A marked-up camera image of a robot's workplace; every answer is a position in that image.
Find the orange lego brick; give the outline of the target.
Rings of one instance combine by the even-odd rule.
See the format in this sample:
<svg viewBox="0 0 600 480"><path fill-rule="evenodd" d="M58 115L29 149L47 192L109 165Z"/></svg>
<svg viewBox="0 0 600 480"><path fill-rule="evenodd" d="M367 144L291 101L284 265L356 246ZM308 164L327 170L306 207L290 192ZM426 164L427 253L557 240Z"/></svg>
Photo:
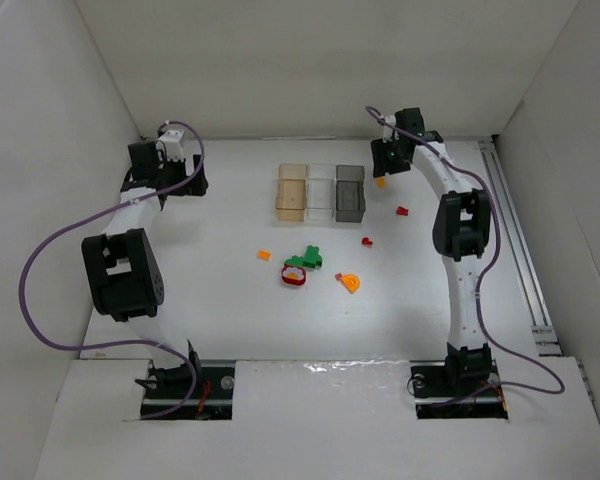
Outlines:
<svg viewBox="0 0 600 480"><path fill-rule="evenodd" d="M260 250L258 252L258 258L265 261L270 261L272 258L272 254L269 251Z"/></svg>

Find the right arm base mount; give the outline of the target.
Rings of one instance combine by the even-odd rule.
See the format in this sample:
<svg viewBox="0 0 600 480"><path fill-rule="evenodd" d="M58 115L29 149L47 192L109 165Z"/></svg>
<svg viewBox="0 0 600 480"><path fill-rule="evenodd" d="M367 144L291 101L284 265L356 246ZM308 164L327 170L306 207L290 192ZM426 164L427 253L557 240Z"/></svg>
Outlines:
<svg viewBox="0 0 600 480"><path fill-rule="evenodd" d="M443 361L412 361L407 390L418 420L506 420L508 410L495 363L488 374L452 386Z"/></svg>

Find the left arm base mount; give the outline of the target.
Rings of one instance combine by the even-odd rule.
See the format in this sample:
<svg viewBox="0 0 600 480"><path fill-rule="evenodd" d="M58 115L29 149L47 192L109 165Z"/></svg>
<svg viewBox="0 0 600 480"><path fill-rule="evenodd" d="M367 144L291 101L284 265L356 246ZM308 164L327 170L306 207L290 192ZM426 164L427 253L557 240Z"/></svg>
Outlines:
<svg viewBox="0 0 600 480"><path fill-rule="evenodd" d="M195 389L175 410L191 389L190 370L185 364L171 370L150 367L144 378L135 379L143 389L140 417L143 420L231 420L235 373L235 362L203 361L197 371Z"/></svg>

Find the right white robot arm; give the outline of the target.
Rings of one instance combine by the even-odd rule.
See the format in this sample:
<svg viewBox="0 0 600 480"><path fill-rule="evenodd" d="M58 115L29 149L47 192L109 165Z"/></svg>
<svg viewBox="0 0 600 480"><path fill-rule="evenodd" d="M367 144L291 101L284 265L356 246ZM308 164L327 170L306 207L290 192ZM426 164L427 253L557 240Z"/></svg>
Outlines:
<svg viewBox="0 0 600 480"><path fill-rule="evenodd" d="M371 142L373 176L416 168L439 201L432 241L442 258L449 290L447 355L442 366L414 372L413 384L434 397L467 395L492 371L491 350L477 308L480 260L491 229L488 189L483 182L474 186L467 180L441 137L425 129L419 109L388 116L374 107L366 110L383 128L382 137Z"/></svg>

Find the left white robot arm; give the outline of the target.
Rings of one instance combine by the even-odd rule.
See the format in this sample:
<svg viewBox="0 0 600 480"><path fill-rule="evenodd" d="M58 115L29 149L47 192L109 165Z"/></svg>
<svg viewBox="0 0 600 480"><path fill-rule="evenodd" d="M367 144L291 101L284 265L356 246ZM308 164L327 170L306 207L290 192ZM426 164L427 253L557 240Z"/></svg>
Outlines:
<svg viewBox="0 0 600 480"><path fill-rule="evenodd" d="M155 349L153 367L142 386L159 389L184 381L202 380L197 353L188 340L175 339L158 318L166 297L165 283L149 240L155 218L170 196L203 196L208 182L201 156L192 140L169 138L128 146L131 159L120 201L129 205L116 211L102 233L82 241L81 252L96 311L125 326L138 340L177 351L182 361Z"/></svg>

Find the orange quarter-round lego piece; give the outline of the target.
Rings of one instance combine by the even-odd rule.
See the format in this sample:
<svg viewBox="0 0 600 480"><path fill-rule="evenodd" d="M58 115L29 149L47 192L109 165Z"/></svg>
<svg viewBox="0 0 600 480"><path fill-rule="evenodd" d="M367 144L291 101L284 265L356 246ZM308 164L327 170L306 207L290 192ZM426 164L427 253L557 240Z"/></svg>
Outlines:
<svg viewBox="0 0 600 480"><path fill-rule="evenodd" d="M340 282L344 285L347 291L351 294L356 293L361 285L360 279L354 274L343 274L340 277Z"/></svg>

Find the grey transparent bin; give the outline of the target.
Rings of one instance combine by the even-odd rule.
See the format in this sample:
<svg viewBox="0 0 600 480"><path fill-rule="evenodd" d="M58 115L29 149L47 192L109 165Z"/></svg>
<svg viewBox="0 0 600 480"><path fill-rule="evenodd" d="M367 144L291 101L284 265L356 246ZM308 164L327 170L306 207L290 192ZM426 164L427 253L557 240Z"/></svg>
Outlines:
<svg viewBox="0 0 600 480"><path fill-rule="evenodd" d="M365 169L361 165L336 166L335 219L340 223L361 223L366 212Z"/></svg>

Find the clear transparent bin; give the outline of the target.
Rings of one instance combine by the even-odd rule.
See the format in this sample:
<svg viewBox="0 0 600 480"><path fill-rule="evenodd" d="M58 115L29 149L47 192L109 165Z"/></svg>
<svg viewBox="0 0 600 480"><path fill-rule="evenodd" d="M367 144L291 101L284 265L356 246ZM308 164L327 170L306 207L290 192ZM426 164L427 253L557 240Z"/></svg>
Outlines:
<svg viewBox="0 0 600 480"><path fill-rule="evenodd" d="M335 212L336 167L310 164L307 174L306 217L309 222L330 222Z"/></svg>

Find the amber transparent bin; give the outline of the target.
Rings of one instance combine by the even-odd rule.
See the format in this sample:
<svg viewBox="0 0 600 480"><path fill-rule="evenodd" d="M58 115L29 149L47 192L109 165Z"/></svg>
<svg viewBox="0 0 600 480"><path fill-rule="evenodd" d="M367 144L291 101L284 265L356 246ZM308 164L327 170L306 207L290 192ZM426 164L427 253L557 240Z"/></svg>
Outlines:
<svg viewBox="0 0 600 480"><path fill-rule="evenodd" d="M307 164L280 164L276 215L281 222L303 222L307 205Z"/></svg>

